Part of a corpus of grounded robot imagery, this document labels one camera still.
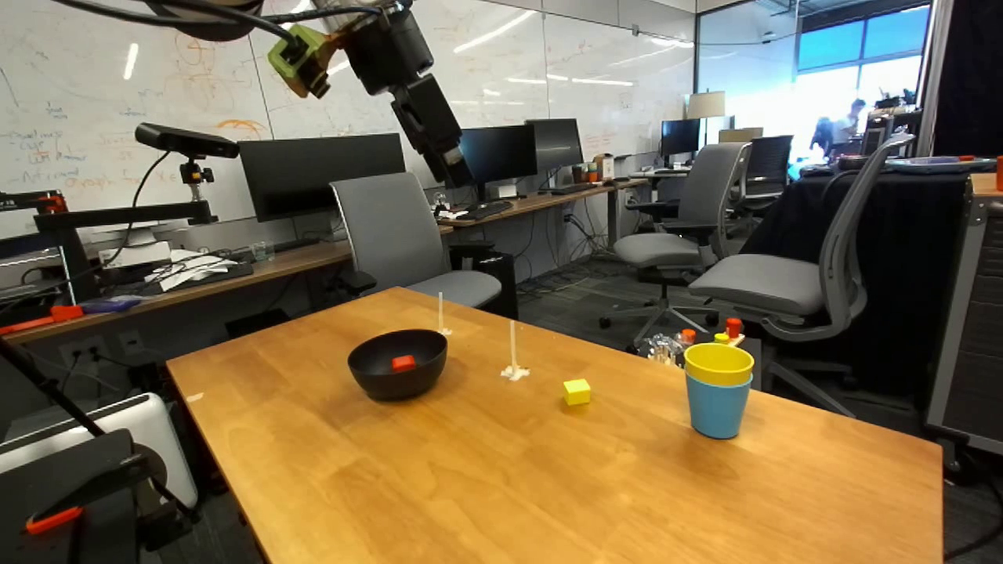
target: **blue cup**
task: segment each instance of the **blue cup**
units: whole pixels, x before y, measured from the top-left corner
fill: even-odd
[[[702,382],[686,374],[690,425],[711,439],[735,437],[742,425],[751,384],[752,374],[745,383],[727,386]]]

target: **desk leg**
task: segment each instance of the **desk leg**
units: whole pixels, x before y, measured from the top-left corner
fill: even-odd
[[[611,190],[606,193],[606,241],[607,246],[612,249],[613,245],[620,239],[620,191]]]

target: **yellow object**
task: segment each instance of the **yellow object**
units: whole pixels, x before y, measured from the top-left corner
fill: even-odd
[[[581,405],[592,399],[592,388],[584,378],[565,382],[565,402],[569,405]]]
[[[686,373],[711,385],[741,385],[755,362],[744,350],[721,343],[695,344],[686,349]]]

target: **chair seat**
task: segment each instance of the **chair seat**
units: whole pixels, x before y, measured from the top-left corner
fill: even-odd
[[[627,264],[637,268],[701,264],[696,243],[669,233],[630,235],[617,241],[613,250]]]
[[[690,293],[762,311],[806,316],[821,311],[818,265],[770,255],[734,255],[689,285]]]
[[[407,286],[428,296],[469,307],[481,306],[501,293],[501,283],[497,278],[475,270],[454,270]]]

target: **chair base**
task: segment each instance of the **chair base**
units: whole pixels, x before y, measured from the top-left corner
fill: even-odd
[[[717,313],[716,309],[709,307],[674,307],[669,305],[669,300],[667,297],[661,297],[655,302],[654,305],[644,306],[644,307],[633,307],[630,309],[620,309],[611,312],[609,315],[600,318],[599,324],[601,327],[606,328],[609,326],[609,322],[612,319],[624,319],[633,317],[647,317],[648,320],[645,322],[641,330],[638,331],[637,335],[634,336],[634,340],[631,344],[637,348],[641,346],[641,341],[648,336],[648,331],[657,323],[662,317],[670,315],[675,319],[682,321],[689,327],[700,331],[701,333],[708,332],[706,328],[697,323],[696,321],[690,319],[685,314],[686,313]]]
[[[850,366],[835,362],[815,360],[787,359],[781,361],[776,358],[776,349],[765,344],[763,344],[762,347],[762,356],[764,366],[764,369],[762,370],[762,381],[759,382],[759,385],[754,386],[756,389],[761,389],[762,391],[769,391],[772,389],[773,377],[775,376],[792,385],[797,391],[806,395],[822,408],[851,418],[857,418],[857,415],[848,409],[843,403],[837,401],[834,397],[825,393],[824,390],[795,370],[795,367],[797,367],[802,370],[835,372],[847,375],[853,371]]]

